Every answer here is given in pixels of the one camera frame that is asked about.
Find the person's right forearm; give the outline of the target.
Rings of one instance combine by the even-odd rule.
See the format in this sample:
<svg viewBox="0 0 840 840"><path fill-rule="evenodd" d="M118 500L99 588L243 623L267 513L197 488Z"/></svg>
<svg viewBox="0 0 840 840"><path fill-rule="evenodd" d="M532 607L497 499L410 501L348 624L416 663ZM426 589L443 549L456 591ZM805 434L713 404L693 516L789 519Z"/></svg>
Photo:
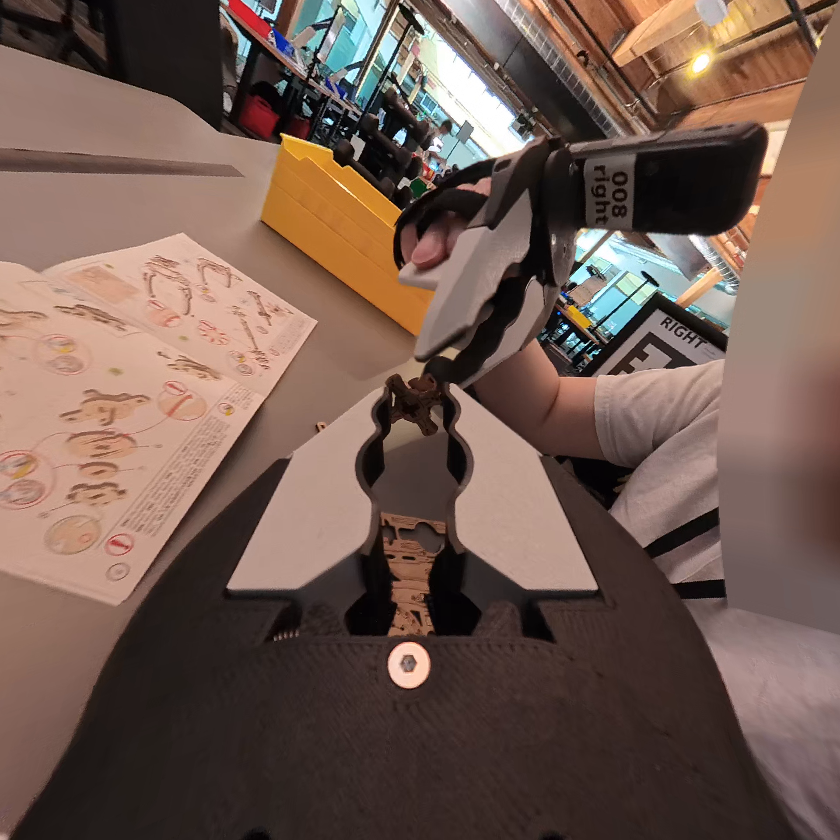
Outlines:
<svg viewBox="0 0 840 840"><path fill-rule="evenodd" d="M596 431L598 377L560 375L536 340L471 387L478 402L542 455L603 460Z"/></svg>

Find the black dumbbell rack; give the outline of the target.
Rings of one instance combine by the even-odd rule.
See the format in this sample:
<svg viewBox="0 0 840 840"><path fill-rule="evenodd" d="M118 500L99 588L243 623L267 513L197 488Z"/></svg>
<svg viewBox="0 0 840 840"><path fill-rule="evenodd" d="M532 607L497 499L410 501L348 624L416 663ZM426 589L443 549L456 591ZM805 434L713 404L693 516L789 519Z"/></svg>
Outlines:
<svg viewBox="0 0 840 840"><path fill-rule="evenodd" d="M355 152L350 140L340 140L332 148L332 157L405 209L415 199L411 184L423 172L423 153L431 144L433 124L417 117L397 86L384 91L381 111L383 120L367 112L357 123L353 138L363 142L361 152Z"/></svg>

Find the person's white shirt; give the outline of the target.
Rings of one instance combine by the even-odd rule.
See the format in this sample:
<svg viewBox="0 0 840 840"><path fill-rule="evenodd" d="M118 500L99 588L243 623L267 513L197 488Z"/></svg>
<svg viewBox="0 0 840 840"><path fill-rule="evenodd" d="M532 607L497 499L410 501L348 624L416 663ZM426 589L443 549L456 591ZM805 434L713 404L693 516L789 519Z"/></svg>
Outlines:
<svg viewBox="0 0 840 840"><path fill-rule="evenodd" d="M672 584L725 593L718 419L725 360L595 378L606 460L630 470L613 518Z"/></svg>

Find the person's right hand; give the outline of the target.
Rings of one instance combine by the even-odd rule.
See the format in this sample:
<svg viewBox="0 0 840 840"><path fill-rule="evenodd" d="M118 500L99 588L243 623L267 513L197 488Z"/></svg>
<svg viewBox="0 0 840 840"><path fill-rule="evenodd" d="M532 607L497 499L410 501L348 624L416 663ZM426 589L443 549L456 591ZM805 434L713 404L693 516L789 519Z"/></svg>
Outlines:
<svg viewBox="0 0 840 840"><path fill-rule="evenodd" d="M396 264L429 270L445 262L490 194L490 178L441 185L400 216L395 230Z"/></svg>

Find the person's grey trousers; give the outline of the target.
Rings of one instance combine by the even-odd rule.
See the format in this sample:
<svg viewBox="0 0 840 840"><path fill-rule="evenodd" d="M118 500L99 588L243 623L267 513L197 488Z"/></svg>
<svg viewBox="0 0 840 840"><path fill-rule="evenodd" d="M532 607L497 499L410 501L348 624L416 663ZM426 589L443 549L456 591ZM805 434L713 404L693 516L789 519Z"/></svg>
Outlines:
<svg viewBox="0 0 840 840"><path fill-rule="evenodd" d="M684 602L726 684L741 729L799 838L839 838L839 636Z"/></svg>

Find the illustrated instruction booklet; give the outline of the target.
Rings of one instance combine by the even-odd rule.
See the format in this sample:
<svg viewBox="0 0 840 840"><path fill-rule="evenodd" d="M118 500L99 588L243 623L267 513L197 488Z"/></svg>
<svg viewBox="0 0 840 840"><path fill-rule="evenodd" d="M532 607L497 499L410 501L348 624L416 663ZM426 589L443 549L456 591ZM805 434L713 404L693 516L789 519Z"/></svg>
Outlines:
<svg viewBox="0 0 840 840"><path fill-rule="evenodd" d="M2 262L2 572L125 601L316 325L184 234Z"/></svg>

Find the laser-cut wooden parts sheet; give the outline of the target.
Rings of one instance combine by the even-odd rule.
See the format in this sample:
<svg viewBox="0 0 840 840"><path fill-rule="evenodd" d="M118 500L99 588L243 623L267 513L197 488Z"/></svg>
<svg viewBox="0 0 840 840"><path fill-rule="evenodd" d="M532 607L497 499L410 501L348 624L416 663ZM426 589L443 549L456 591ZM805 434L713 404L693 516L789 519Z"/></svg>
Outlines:
<svg viewBox="0 0 840 840"><path fill-rule="evenodd" d="M441 521L381 513L383 549L392 577L395 613L389 637L434 634L429 612L429 575L445 546Z"/></svg>

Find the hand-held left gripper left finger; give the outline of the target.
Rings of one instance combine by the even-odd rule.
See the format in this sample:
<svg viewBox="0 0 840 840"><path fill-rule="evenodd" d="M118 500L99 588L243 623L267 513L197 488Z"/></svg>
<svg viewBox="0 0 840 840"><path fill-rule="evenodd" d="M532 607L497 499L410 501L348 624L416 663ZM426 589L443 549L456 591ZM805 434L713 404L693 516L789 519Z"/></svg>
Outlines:
<svg viewBox="0 0 840 840"><path fill-rule="evenodd" d="M232 597L325 605L351 631L389 629L389 565L372 488L389 393L363 397L288 459L227 586Z"/></svg>

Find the wooden cross-shaped model part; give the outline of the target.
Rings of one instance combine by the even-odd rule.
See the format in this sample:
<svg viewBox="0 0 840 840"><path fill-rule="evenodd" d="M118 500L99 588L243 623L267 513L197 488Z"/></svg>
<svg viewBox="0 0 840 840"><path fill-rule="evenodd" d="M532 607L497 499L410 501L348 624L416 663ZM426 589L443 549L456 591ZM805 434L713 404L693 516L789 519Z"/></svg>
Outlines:
<svg viewBox="0 0 840 840"><path fill-rule="evenodd" d="M435 378L429 373L405 381L399 374L392 374L385 381L391 399L390 424L406 421L418 427L425 437L434 436L438 425L432 410L442 404L441 392Z"/></svg>

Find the yellow plastic bin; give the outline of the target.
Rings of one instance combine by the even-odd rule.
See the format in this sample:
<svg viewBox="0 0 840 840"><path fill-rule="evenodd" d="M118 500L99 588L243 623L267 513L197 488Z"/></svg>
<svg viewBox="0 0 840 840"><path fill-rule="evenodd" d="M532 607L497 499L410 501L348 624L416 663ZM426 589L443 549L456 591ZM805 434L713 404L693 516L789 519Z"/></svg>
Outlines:
<svg viewBox="0 0 840 840"><path fill-rule="evenodd" d="M433 294L397 279L393 235L399 215L330 149L280 136L261 222L416 337Z"/></svg>

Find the black and white sign board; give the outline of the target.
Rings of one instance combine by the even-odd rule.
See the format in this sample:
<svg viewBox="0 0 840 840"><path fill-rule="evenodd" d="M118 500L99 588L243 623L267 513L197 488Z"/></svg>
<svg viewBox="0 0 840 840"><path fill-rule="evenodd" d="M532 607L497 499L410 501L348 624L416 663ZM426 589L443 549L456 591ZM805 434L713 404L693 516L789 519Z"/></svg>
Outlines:
<svg viewBox="0 0 840 840"><path fill-rule="evenodd" d="M673 370L723 359L728 336L656 292L580 372L581 377Z"/></svg>

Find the red storage bin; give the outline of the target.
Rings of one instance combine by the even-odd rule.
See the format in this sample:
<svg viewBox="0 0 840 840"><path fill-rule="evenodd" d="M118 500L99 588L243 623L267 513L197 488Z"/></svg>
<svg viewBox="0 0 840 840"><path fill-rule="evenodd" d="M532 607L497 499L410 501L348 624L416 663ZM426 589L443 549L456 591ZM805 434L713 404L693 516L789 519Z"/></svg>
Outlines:
<svg viewBox="0 0 840 840"><path fill-rule="evenodd" d="M271 140L279 121L280 115L267 100L248 95L239 114L238 126L259 140Z"/></svg>

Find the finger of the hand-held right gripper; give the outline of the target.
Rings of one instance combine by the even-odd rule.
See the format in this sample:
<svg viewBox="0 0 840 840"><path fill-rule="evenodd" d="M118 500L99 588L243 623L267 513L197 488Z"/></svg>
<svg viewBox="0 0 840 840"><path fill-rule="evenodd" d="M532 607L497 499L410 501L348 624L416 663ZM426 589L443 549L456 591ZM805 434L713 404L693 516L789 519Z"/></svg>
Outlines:
<svg viewBox="0 0 840 840"><path fill-rule="evenodd" d="M538 275L526 265L532 208L521 194L495 227L479 219L435 267L406 264L402 286L432 291L414 359L428 363L456 350L453 363L501 363L532 339L538 322Z"/></svg>
<svg viewBox="0 0 840 840"><path fill-rule="evenodd" d="M450 383L466 389L519 352L548 317L558 288L528 262L452 269L450 313L465 327L453 341Z"/></svg>

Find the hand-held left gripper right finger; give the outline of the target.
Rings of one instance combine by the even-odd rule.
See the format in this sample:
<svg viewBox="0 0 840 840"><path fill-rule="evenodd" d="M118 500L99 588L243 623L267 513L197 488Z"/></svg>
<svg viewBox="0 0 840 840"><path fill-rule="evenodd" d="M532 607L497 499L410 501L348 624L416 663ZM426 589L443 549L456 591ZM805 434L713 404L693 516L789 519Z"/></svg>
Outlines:
<svg viewBox="0 0 840 840"><path fill-rule="evenodd" d="M550 610L597 614L602 593L566 514L551 459L455 384L444 387L444 630L474 631L494 604L524 631Z"/></svg>

